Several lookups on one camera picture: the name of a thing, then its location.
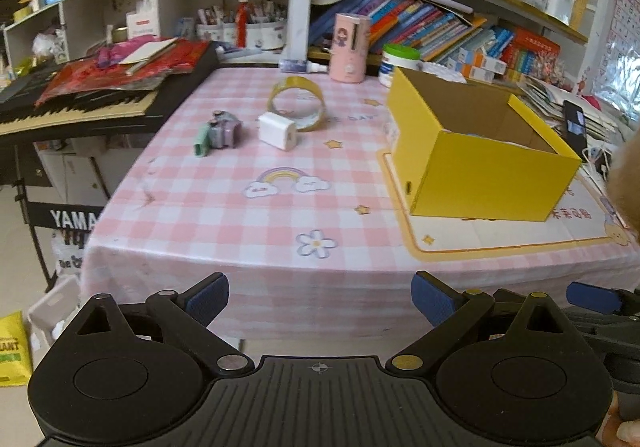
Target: table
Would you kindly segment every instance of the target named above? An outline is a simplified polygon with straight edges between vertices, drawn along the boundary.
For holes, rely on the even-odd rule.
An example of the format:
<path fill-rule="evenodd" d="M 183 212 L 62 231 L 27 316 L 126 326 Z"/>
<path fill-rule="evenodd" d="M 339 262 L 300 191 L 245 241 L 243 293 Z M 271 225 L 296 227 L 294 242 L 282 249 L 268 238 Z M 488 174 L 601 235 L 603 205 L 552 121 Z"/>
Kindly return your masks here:
<path fill-rule="evenodd" d="M 255 121 L 282 76 L 219 70 L 178 108 L 92 233 L 84 297 L 140 302 L 222 271 L 230 302 L 210 327 L 221 335 L 415 336 L 428 329 L 410 300 L 417 270 L 460 290 L 543 290 L 559 303 L 571 281 L 638 285 L 640 247 L 583 178 L 546 223 L 410 216 L 395 194 L 387 90 L 375 78 L 310 75 L 326 99 L 326 127 L 300 135 L 291 152 L 260 142 Z M 243 121 L 242 144 L 194 157 L 214 109 Z"/>

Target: daisy print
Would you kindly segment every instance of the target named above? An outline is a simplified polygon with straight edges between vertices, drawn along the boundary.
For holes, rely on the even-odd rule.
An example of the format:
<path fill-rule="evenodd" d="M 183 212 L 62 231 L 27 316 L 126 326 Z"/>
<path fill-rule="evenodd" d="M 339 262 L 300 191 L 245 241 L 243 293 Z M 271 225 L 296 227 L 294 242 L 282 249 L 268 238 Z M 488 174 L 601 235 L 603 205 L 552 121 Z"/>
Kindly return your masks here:
<path fill-rule="evenodd" d="M 338 246 L 335 239 L 324 237 L 322 231 L 317 229 L 308 234 L 298 234 L 296 241 L 300 243 L 298 247 L 298 253 L 300 255 L 315 255 L 319 259 L 329 257 L 329 250 Z"/>

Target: tile floor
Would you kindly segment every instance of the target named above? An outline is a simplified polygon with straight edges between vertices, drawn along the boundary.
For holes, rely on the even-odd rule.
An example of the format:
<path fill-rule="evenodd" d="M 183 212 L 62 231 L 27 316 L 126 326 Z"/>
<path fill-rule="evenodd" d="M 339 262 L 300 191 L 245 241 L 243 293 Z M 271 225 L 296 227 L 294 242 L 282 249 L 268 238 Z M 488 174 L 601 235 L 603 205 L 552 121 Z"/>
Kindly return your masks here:
<path fill-rule="evenodd" d="M 29 188 L 30 200 L 60 202 L 52 188 Z M 45 283 L 35 255 L 28 227 L 22 222 L 19 205 L 14 202 L 15 190 L 0 186 L 0 257 L 7 258 L 0 269 L 0 316 L 16 310 L 25 314 L 44 295 Z M 43 252 L 48 265 L 53 265 L 49 231 L 39 229 Z M 351 341 L 247 341 L 244 351 L 254 361 L 262 355 L 343 356 L 378 355 L 382 363 L 404 348 L 411 339 L 361 339 Z M 34 362 L 44 350 L 33 353 Z M 42 433 L 31 413 L 25 387 L 0 387 L 0 445 L 35 447 Z"/>

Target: phone screen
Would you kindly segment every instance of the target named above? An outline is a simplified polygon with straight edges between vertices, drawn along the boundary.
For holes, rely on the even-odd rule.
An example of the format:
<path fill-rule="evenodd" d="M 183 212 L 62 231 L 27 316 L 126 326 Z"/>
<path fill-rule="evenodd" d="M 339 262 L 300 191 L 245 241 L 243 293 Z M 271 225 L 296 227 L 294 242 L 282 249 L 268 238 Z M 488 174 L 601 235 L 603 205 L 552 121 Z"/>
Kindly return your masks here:
<path fill-rule="evenodd" d="M 587 148 L 587 124 L 584 111 L 568 100 L 564 101 L 564 141 L 574 150 L 582 161 L 582 151 Z"/>

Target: metal screw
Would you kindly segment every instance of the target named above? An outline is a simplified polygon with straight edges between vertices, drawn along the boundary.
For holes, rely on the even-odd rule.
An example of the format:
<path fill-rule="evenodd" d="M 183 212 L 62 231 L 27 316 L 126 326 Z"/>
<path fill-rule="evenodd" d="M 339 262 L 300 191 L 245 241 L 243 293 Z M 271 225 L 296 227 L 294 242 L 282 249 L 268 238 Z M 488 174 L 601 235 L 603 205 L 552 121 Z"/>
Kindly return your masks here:
<path fill-rule="evenodd" d="M 238 371 L 246 367 L 247 364 L 249 361 L 242 355 L 225 355 L 218 359 L 218 367 L 225 371 Z"/>
<path fill-rule="evenodd" d="M 415 355 L 398 355 L 391 363 L 403 371 L 414 371 L 422 366 L 422 359 Z"/>

